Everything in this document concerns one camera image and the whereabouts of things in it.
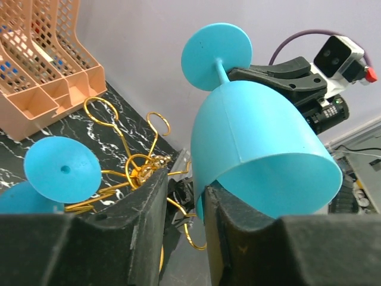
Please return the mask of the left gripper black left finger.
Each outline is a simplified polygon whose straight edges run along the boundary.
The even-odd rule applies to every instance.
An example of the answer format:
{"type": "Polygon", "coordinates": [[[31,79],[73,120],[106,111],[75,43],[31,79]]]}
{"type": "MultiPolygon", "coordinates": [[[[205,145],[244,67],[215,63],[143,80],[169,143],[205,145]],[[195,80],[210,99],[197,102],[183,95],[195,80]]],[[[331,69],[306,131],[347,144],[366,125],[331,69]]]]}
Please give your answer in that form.
{"type": "Polygon", "coordinates": [[[157,285],[168,177],[88,217],[1,216],[2,285],[157,285]]]}

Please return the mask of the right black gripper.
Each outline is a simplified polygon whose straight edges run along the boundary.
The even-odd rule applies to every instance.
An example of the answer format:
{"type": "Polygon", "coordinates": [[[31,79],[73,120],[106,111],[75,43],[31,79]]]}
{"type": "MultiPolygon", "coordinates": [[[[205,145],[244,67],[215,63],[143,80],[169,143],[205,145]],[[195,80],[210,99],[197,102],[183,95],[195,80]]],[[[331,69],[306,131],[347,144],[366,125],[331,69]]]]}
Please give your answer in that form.
{"type": "Polygon", "coordinates": [[[316,135],[342,123],[349,117],[346,101],[337,94],[322,107],[317,100],[327,92],[327,82],[311,71],[311,64],[304,57],[296,57],[271,66],[251,65],[247,69],[233,68],[228,72],[231,81],[248,80],[274,89],[300,112],[316,135]]]}

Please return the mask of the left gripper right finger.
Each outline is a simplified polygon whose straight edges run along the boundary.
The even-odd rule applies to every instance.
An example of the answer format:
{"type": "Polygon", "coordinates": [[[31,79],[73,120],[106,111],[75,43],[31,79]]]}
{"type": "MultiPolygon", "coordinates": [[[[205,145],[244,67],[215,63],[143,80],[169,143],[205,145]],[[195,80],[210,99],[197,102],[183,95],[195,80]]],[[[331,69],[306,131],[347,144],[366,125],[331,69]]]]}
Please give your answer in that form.
{"type": "Polygon", "coordinates": [[[380,216],[272,219],[221,185],[204,192],[213,285],[379,285],[380,216]]]}

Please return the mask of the blue wine glass front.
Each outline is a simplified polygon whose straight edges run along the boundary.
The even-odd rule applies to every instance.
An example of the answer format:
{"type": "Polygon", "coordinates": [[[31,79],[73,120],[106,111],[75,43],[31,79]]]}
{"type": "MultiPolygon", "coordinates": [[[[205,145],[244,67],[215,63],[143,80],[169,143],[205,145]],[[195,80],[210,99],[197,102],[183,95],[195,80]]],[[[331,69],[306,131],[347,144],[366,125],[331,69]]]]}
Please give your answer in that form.
{"type": "Polygon", "coordinates": [[[190,143],[200,219],[213,182],[273,219],[315,213],[342,186],[339,166],[291,102],[263,84],[228,79],[251,60],[248,35],[229,23],[201,28],[182,52],[185,78],[208,91],[190,143]]]}

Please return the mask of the blue wine glass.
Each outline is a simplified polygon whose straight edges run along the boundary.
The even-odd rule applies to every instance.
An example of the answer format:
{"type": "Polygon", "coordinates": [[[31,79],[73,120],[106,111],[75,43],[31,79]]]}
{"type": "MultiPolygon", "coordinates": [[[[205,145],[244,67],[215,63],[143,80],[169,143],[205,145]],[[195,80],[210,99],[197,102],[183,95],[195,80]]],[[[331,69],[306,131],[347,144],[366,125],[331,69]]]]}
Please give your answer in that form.
{"type": "Polygon", "coordinates": [[[81,142],[63,136],[38,140],[24,158],[26,180],[1,194],[1,214],[62,213],[101,185],[101,165],[81,142]]]}
{"type": "Polygon", "coordinates": [[[342,186],[339,166],[291,102],[263,84],[228,79],[251,60],[248,35],[229,23],[201,28],[182,52],[185,78],[208,91],[190,143],[200,219],[213,182],[273,219],[315,213],[342,186]]]}

